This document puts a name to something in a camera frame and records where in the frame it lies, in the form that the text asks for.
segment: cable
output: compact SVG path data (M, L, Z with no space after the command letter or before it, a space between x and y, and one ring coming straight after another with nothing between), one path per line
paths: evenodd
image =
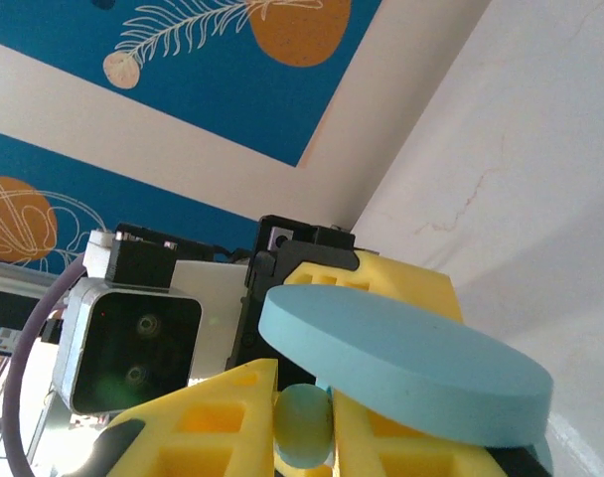
M2 439L14 477L35 477L24 453L20 433L20 394L28 357L51 310L85 272L83 253L55 280L31 312L11 358L2 404Z

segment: mural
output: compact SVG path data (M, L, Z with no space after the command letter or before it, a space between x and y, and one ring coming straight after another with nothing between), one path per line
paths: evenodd
M0 2L0 44L296 166L380 1Z
M60 273L119 222L251 248L249 219L0 134L0 261Z

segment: orange painted circle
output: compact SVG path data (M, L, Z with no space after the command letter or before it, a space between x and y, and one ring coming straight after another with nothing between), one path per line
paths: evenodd
M340 45L351 16L351 0L324 0L321 8L271 4L249 21L255 40L272 59L291 67L314 67L327 61Z
M57 218L48 200L25 182L0 177L0 260L38 260L56 244Z

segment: fern illustration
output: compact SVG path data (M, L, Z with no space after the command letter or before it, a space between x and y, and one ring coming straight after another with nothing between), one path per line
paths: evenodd
M200 49L208 37L222 35L234 25L238 33L252 15L266 20L271 6L320 9L323 0L163 0L165 5L142 5L140 14L127 20L123 40L105 57L103 71L116 87L130 89L138 84L141 69L159 49L162 56L178 55L187 42L188 53Z

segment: camera housing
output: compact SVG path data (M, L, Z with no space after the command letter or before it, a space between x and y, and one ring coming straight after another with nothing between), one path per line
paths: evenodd
M56 391L73 412L101 414L185 387L202 313L179 290L82 278L64 313Z

